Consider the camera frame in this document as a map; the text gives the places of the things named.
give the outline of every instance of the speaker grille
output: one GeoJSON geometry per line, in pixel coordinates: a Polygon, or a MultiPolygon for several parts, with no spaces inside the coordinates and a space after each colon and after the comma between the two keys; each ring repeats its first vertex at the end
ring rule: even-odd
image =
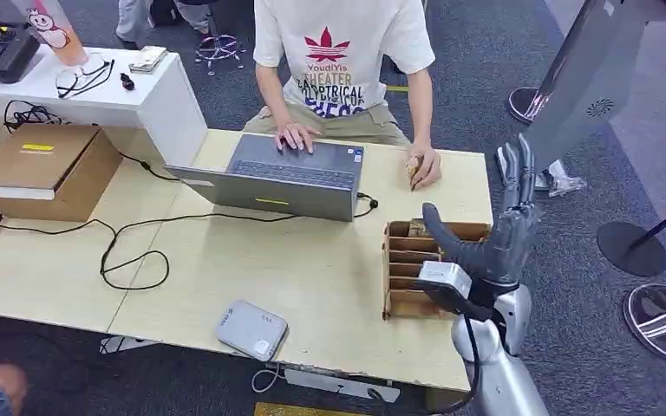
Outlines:
{"type": "Polygon", "coordinates": [[[614,100],[609,98],[600,98],[588,108],[586,108],[586,115],[589,117],[601,117],[606,115],[614,108],[614,100]]]}

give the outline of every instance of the person's hand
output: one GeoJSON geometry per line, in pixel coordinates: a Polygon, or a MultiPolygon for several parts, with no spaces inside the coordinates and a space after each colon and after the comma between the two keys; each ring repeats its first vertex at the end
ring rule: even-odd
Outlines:
{"type": "Polygon", "coordinates": [[[303,150],[307,148],[308,153],[312,153],[312,135],[320,133],[304,124],[291,121],[289,123],[277,126],[277,135],[274,141],[277,143],[277,149],[282,150],[284,142],[293,149],[303,150]]]}
{"type": "Polygon", "coordinates": [[[441,178],[441,156],[429,145],[415,142],[407,162],[409,186],[414,191],[441,178]]]}

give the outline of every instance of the laptop lid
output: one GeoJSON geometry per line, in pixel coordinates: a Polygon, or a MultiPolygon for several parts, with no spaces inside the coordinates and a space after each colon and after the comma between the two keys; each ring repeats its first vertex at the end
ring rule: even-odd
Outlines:
{"type": "Polygon", "coordinates": [[[194,191],[217,205],[353,221],[351,190],[253,178],[225,172],[165,166],[194,191]]]}

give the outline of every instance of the stanchion base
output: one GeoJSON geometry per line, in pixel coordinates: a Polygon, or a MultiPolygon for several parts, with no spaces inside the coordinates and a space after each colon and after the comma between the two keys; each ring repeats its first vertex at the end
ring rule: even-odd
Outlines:
{"type": "Polygon", "coordinates": [[[666,317],[664,284],[645,284],[624,299],[624,320],[632,334],[647,349],[666,359],[666,324],[657,326],[663,316],[666,317]]]}
{"type": "Polygon", "coordinates": [[[532,117],[528,117],[526,113],[537,93],[538,89],[533,87],[522,87],[512,91],[506,101],[509,114],[522,123],[532,123],[532,117]]]}
{"type": "Polygon", "coordinates": [[[657,237],[629,251],[630,244],[646,232],[630,223],[608,223],[598,228],[596,242],[601,254],[619,269],[634,276],[658,276],[666,269],[666,250],[657,237]]]}

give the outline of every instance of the brown cardboard box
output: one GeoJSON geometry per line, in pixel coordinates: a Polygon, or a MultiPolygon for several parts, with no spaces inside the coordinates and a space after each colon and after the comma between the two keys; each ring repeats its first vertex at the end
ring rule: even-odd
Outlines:
{"type": "Polygon", "coordinates": [[[0,212],[86,221],[120,163],[98,126],[23,125],[0,143],[0,212]]]}

